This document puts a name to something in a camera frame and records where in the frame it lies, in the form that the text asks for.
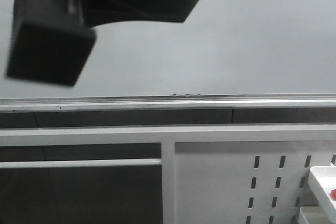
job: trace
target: pegboard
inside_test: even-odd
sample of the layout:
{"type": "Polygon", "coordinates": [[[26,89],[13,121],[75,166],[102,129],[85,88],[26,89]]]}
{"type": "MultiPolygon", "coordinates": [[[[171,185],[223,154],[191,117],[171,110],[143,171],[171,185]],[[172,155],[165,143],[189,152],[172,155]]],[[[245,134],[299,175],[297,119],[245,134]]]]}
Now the pegboard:
{"type": "Polygon", "coordinates": [[[176,224],[297,223],[317,205],[309,167],[335,154],[336,141],[176,143],[176,224]]]}

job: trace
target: red object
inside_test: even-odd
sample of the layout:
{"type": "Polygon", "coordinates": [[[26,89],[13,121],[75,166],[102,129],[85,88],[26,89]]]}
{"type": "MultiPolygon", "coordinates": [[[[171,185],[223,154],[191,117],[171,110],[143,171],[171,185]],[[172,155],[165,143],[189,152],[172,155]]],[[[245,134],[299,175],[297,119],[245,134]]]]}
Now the red object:
{"type": "Polygon", "coordinates": [[[336,199],[336,189],[331,191],[331,198],[336,199]]]}

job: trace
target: perforated metal panel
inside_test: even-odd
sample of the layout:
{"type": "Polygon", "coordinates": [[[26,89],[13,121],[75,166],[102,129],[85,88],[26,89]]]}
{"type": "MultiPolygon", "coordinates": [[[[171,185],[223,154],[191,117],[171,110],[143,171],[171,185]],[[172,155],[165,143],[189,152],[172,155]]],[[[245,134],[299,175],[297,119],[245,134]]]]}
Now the perforated metal panel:
{"type": "Polygon", "coordinates": [[[176,143],[176,223],[292,224],[336,141],[176,143]]]}

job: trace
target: gray wall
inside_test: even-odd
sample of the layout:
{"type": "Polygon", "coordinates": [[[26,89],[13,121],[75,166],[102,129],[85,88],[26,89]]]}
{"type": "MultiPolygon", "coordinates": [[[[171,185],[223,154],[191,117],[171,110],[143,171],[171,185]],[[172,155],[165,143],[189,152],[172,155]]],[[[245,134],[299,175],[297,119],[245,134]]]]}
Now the gray wall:
{"type": "Polygon", "coordinates": [[[201,0],[185,24],[97,28],[72,88],[4,78],[13,0],[0,0],[0,98],[336,93],[335,0],[201,0]]]}

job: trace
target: vertical post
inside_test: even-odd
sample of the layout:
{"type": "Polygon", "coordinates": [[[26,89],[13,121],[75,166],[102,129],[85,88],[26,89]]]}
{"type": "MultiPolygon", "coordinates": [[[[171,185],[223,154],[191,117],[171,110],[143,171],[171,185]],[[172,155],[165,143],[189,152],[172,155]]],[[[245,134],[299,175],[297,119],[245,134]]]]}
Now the vertical post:
{"type": "Polygon", "coordinates": [[[161,148],[163,223],[175,224],[175,143],[170,140],[163,141],[161,148]]]}

